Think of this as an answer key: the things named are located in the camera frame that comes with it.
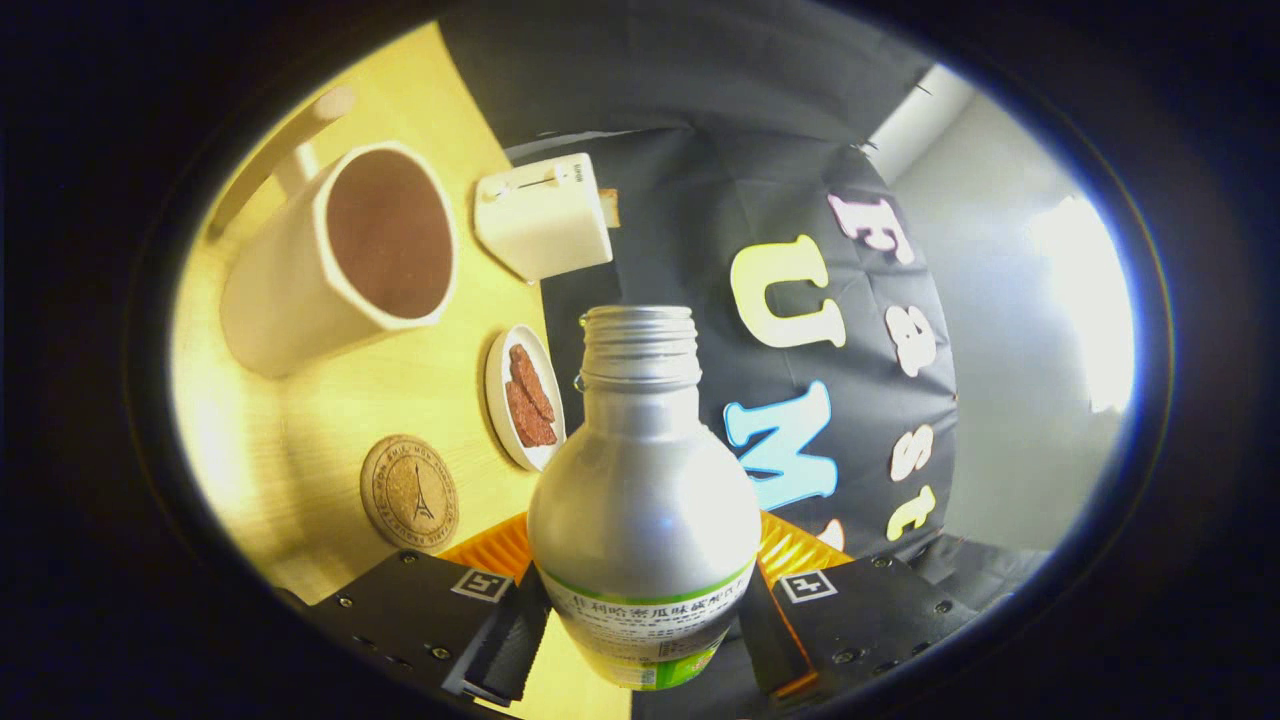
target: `blue letter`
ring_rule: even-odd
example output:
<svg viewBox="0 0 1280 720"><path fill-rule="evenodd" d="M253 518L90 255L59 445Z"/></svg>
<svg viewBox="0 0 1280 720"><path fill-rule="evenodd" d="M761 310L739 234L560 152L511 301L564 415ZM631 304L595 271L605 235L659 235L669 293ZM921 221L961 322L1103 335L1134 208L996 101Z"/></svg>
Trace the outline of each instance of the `blue letter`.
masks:
<svg viewBox="0 0 1280 720"><path fill-rule="evenodd" d="M751 436L769 432L746 455L737 459L748 471L773 473L755 480L755 497L763 510L782 507L797 500L836 492L836 461L803 455L800 448L831 421L831 395L822 380L794 400L746 410L739 402L724 406L724 434L733 447L742 447Z"/></svg>

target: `bottle neck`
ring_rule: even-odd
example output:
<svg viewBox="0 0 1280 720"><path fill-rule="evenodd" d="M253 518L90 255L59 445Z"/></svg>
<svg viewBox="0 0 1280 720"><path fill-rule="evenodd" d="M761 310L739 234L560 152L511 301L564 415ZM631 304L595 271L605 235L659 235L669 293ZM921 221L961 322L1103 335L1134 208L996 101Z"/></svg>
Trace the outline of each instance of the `bottle neck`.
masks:
<svg viewBox="0 0 1280 720"><path fill-rule="evenodd" d="M581 380L595 432L655 438L698 420L698 331L689 307L605 305L584 316Z"/></svg>
<svg viewBox="0 0 1280 720"><path fill-rule="evenodd" d="M586 427L604 434L666 439L701 427L698 386L625 392L588 388L582 393Z"/></svg>

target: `bottle label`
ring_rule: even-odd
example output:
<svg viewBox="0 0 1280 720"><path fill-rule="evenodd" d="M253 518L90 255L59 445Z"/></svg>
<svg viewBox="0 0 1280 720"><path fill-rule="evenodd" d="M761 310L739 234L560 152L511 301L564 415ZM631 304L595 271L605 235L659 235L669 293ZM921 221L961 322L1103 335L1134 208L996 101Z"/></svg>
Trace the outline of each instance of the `bottle label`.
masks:
<svg viewBox="0 0 1280 720"><path fill-rule="evenodd" d="M567 584L539 569L552 606L598 673L637 691L666 689L698 675L751 580L751 565L724 580L672 597L627 598Z"/></svg>

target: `small plate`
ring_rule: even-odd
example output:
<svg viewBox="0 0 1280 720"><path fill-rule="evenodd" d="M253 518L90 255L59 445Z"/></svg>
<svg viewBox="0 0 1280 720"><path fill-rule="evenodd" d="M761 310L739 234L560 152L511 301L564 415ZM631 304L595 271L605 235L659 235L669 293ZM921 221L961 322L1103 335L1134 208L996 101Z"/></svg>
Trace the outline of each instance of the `small plate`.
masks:
<svg viewBox="0 0 1280 720"><path fill-rule="evenodd" d="M547 393L547 398L550 400L552 409L556 411L556 420L552 423L552 429L556 430L556 445L525 447L520 442L520 436L516 434L516 423L511 418L511 409L507 407L511 348L516 345L525 346L525 352L529 354L529 360L534 364L538 379L543 383L543 392ZM543 346L543 341L538 340L538 334L527 325L516 325L493 341L493 346L489 347L489 357L485 360L484 391L489 401L489 420L493 421L493 429L498 433L502 446L507 448L507 454L522 468L540 471L547 466L552 455L556 455L556 451L564 445L564 407L561 405L559 384L556 383L556 370L552 369L550 355Z"/></svg>

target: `yellow table surface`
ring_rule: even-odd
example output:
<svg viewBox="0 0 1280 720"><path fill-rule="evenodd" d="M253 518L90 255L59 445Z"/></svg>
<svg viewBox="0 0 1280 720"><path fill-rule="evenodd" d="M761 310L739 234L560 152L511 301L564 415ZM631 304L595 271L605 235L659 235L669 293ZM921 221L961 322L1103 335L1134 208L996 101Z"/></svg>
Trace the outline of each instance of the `yellow table surface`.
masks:
<svg viewBox="0 0 1280 720"><path fill-rule="evenodd" d="M420 28L378 50L316 88L307 104L337 85L355 91L356 105L312 141L321 165L353 146L398 140L426 158L452 199L458 284L442 322L282 380L244 370L227 350L219 302L237 254L284 200L268 181L224 233L195 238L172 336L173 402L196 482L265 579L307 603L394 550L360 500L365 455L388 434L425 439L449 466L460 503L454 543L527 509L536 475L507 456L489 424L484 360L493 340L515 324L547 337L539 287L499 265L474 237L476 179L511 165L439 28ZM627 717L630 697L588 669L552 614L525 700L504 711L530 719Z"/></svg>

